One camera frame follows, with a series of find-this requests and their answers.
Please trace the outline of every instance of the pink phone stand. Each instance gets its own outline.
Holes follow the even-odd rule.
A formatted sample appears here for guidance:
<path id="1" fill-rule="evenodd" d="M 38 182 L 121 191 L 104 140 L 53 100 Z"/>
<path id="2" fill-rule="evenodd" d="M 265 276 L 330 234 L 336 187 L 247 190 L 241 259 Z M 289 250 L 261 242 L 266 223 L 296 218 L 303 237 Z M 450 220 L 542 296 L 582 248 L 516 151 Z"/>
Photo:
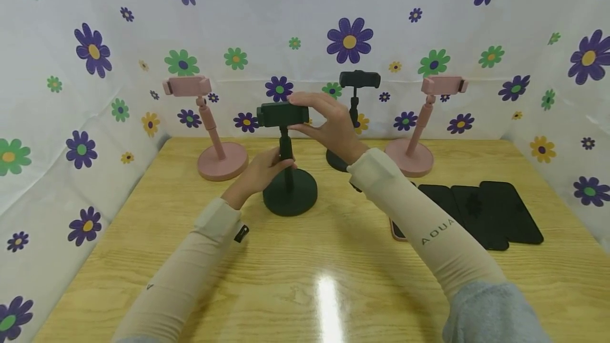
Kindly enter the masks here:
<path id="1" fill-rule="evenodd" d="M 203 98 L 212 92 L 210 80 L 204 76 L 172 77 L 163 81 L 165 94 L 175 97 L 197 97 L 195 103 L 205 129 L 212 139 L 212 146 L 204 150 L 197 159 L 201 177 L 213 182 L 233 179 L 248 167 L 248 153 L 244 146 L 233 142 L 221 142 L 216 131 L 216 122 L 207 101 Z"/>
<path id="2" fill-rule="evenodd" d="M 464 93 L 467 86 L 468 82 L 460 76 L 432 76 L 423 79 L 421 91 L 427 94 L 426 103 L 421 107 L 413 137 L 395 139 L 385 147 L 385 153 L 397 164 L 403 175 L 409 178 L 421 178 L 428 174 L 434 165 L 432 152 L 419 143 L 421 133 L 428 124 L 436 102 L 434 96 Z"/>

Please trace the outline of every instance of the gray sleeve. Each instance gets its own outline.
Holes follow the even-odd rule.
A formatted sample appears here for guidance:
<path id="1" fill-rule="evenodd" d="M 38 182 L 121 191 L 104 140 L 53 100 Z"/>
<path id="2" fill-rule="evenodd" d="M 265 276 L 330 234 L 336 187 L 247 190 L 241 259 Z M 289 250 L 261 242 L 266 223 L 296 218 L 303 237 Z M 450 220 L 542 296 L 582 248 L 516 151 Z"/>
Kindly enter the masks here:
<path id="1" fill-rule="evenodd" d="M 443 328 L 446 343 L 542 343 L 533 308 L 512 283 L 475 282 L 461 288 L 451 302 Z"/>

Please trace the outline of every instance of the black round base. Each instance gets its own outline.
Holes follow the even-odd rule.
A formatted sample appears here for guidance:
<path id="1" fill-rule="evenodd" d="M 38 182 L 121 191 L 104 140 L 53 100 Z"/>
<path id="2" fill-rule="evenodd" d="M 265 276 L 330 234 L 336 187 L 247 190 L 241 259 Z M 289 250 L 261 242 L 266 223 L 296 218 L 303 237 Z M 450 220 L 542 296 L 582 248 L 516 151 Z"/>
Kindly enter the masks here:
<path id="1" fill-rule="evenodd" d="M 292 171 L 294 190 L 286 191 L 284 172 L 273 178 L 263 190 L 265 206 L 278 216 L 297 216 L 309 211 L 318 199 L 318 184 L 309 172 L 296 169 Z"/>
<path id="2" fill-rule="evenodd" d="M 337 171 L 347 172 L 347 163 L 330 150 L 326 150 L 326 162 Z"/>

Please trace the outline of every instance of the hand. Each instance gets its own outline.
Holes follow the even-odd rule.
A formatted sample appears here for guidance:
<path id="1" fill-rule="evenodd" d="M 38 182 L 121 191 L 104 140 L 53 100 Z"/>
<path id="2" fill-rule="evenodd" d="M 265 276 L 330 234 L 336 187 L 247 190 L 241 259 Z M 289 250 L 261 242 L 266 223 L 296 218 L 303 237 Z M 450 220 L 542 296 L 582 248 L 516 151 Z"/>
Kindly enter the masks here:
<path id="1" fill-rule="evenodd" d="M 313 107 L 326 118 L 326 123 L 320 127 L 300 124 L 288 126 L 288 128 L 301 131 L 301 133 L 316 139 L 347 164 L 355 163 L 369 149 L 358 139 L 347 107 L 337 102 L 330 95 L 299 92 L 290 95 L 288 101 L 297 106 Z"/>
<path id="2" fill-rule="evenodd" d="M 267 188 L 277 174 L 290 166 L 294 169 L 297 167 L 294 159 L 280 160 L 279 147 L 264 151 L 254 156 L 252 162 L 221 198 L 234 210 L 240 210 L 250 196 Z"/>

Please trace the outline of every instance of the pink round base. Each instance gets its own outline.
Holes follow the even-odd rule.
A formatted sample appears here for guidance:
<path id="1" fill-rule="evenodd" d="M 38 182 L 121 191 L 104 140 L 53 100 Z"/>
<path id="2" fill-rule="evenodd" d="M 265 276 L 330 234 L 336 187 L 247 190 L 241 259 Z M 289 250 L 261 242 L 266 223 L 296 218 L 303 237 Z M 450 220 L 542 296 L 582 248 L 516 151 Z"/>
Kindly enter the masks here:
<path id="1" fill-rule="evenodd" d="M 407 156 L 410 139 L 395 139 L 385 147 L 385 153 L 397 164 L 402 174 L 408 178 L 421 178 L 432 170 L 434 156 L 428 147 L 417 143 L 412 156 Z"/>
<path id="2" fill-rule="evenodd" d="M 244 146 L 233 142 L 222 142 L 226 158 L 218 160 L 214 146 L 208 147 L 199 155 L 197 168 L 204 179 L 212 182 L 233 179 L 248 167 L 248 153 Z"/>

